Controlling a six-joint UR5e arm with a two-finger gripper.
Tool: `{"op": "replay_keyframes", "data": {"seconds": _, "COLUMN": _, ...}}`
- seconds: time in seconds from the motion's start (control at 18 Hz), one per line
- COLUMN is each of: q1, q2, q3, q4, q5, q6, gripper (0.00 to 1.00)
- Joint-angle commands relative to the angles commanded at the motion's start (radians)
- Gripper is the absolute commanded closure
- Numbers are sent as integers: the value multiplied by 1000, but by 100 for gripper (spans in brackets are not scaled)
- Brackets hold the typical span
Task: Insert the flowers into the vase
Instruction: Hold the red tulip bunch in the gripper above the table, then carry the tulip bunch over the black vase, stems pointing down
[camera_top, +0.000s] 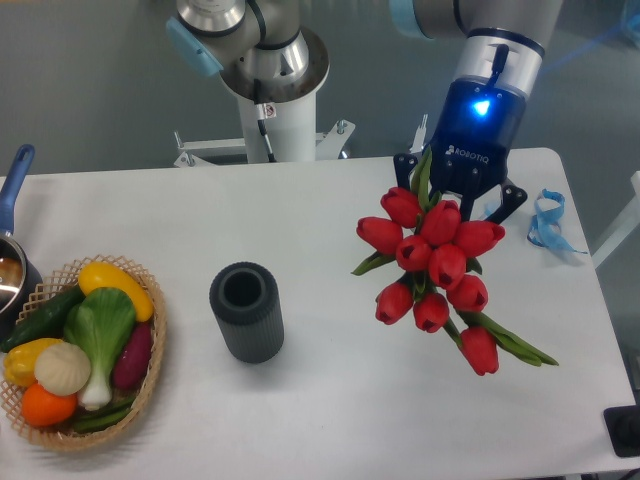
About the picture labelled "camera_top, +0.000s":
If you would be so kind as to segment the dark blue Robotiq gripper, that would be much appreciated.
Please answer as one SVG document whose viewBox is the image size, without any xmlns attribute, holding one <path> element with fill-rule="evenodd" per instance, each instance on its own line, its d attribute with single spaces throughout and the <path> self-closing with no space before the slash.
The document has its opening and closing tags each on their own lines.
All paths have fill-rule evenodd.
<svg viewBox="0 0 640 480">
<path fill-rule="evenodd" d="M 457 194 L 461 206 L 471 208 L 507 179 L 507 157 L 544 54 L 542 45 L 508 30 L 469 33 L 429 143 L 435 191 Z M 411 189 L 418 163 L 411 153 L 393 156 L 398 187 Z M 503 183 L 500 204 L 486 220 L 505 221 L 527 199 L 523 188 Z"/>
</svg>

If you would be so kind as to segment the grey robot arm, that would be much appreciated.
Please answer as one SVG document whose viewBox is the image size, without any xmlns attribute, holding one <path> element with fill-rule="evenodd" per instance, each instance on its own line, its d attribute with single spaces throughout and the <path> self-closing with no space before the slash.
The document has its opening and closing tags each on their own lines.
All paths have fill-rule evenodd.
<svg viewBox="0 0 640 480">
<path fill-rule="evenodd" d="M 343 140 L 316 132 L 316 94 L 329 72 L 322 40 L 300 22 L 295 1 L 180 1 L 166 24 L 183 60 L 220 76 L 237 99 L 252 163 L 337 157 Z M 416 157 L 431 156 L 431 194 L 460 198 L 464 218 L 499 188 L 490 215 L 499 223 L 526 192 L 508 177 L 507 158 L 561 5 L 557 1 L 393 1 L 396 28 L 433 39 L 461 33 L 466 42 L 435 132 L 415 136 L 394 161 L 400 186 L 417 177 Z"/>
</svg>

